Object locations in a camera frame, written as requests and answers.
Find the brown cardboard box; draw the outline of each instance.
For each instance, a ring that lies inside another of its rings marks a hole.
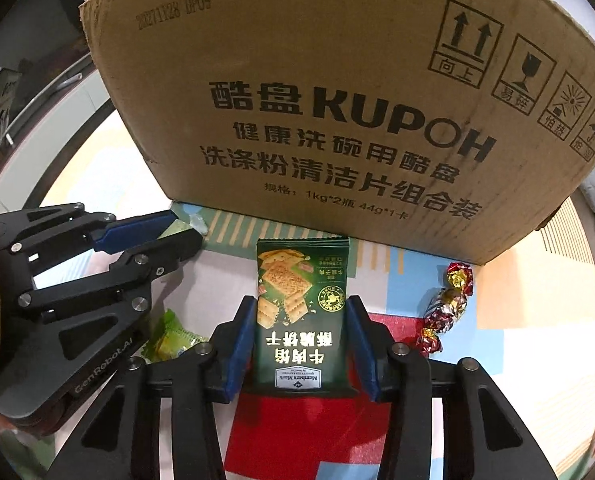
[[[171,198],[484,264],[595,164],[595,44],[549,0],[88,0]]]

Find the fragile symbol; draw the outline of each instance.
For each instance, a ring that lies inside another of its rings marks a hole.
[[[522,63],[522,73],[524,74],[524,79],[522,81],[516,81],[513,84],[518,88],[522,88],[524,92],[528,92],[529,89],[527,88],[527,79],[529,77],[535,77],[540,65],[542,65],[542,60],[534,54],[528,52],[526,58],[524,58],[524,63]]]
[[[551,78],[555,65],[555,60],[546,52],[517,34],[491,94],[524,115],[529,115]]]

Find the cracker package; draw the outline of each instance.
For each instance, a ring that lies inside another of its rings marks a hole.
[[[259,240],[249,390],[350,396],[344,301],[349,239]]]

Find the round badge logo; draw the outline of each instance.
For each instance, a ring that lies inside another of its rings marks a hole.
[[[317,297],[317,302],[327,312],[337,312],[344,306],[344,291],[337,285],[325,286]]]

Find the printed label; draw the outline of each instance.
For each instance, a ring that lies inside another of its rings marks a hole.
[[[573,139],[571,147],[587,162],[595,155],[595,109],[580,133]]]
[[[322,385],[322,371],[292,366],[275,370],[275,387],[288,390],[311,390]]]
[[[447,0],[429,70],[480,88],[503,28],[480,10]]]
[[[317,302],[328,312],[337,312],[344,306],[344,291],[337,285],[325,286],[320,291]]]
[[[551,79],[555,65],[552,57],[518,34],[492,95],[529,115]]]
[[[565,72],[537,122],[559,139],[565,140],[590,102],[591,95],[571,74]]]
[[[96,379],[96,377],[98,375],[100,375],[101,373],[103,373],[103,371],[106,370],[106,367],[109,366],[111,363],[113,363],[118,357],[120,357],[120,355],[122,355],[122,353],[127,349],[130,348],[130,346],[133,344],[133,338],[129,337],[129,339],[127,339],[124,342],[124,345],[120,348],[119,346],[115,349],[115,351],[109,355],[103,362],[101,362],[97,367],[94,368],[94,370],[91,372],[91,374],[84,380],[82,381],[81,384],[78,384],[78,386],[76,386],[75,389],[75,393],[76,394],[80,394],[82,393],[82,391],[91,383],[93,383]]]

